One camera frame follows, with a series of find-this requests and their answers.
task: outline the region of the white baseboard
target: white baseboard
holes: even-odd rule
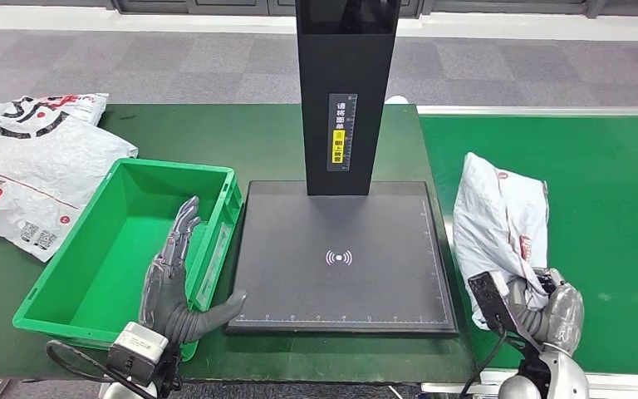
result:
[[[0,6],[0,29],[294,34],[294,17],[121,15],[101,7]],[[638,41],[638,17],[433,12],[401,19],[402,37]]]

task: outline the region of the gray carpet floor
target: gray carpet floor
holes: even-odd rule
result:
[[[111,103],[297,103],[294,36],[0,31],[0,102],[109,92]],[[419,105],[638,106],[638,42],[398,38],[388,96]],[[398,387],[414,397],[416,387]],[[95,398],[89,382],[16,383],[7,399]],[[392,398],[387,387],[209,383],[177,398]]]

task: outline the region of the black vertical stand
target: black vertical stand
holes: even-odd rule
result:
[[[368,195],[400,0],[296,0],[309,195]]]

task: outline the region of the wireless signal icon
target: wireless signal icon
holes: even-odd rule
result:
[[[346,266],[351,266],[351,262],[353,262],[353,254],[350,250],[346,250],[343,254],[334,254],[334,251],[330,249],[326,251],[326,264],[331,266],[336,262],[343,262]]]

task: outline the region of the humanoid robot hand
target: humanoid robot hand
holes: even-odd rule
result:
[[[170,344],[194,342],[236,317],[248,296],[239,291],[206,312],[190,311],[184,294],[184,260],[189,238],[201,219],[199,198],[194,196],[179,208],[163,248],[148,267],[140,301],[139,324],[163,335]]]
[[[541,311],[527,309],[526,281],[515,278],[508,283],[508,308],[537,342],[572,356],[581,340],[583,296],[554,268],[539,270],[537,275],[549,293],[547,306]]]

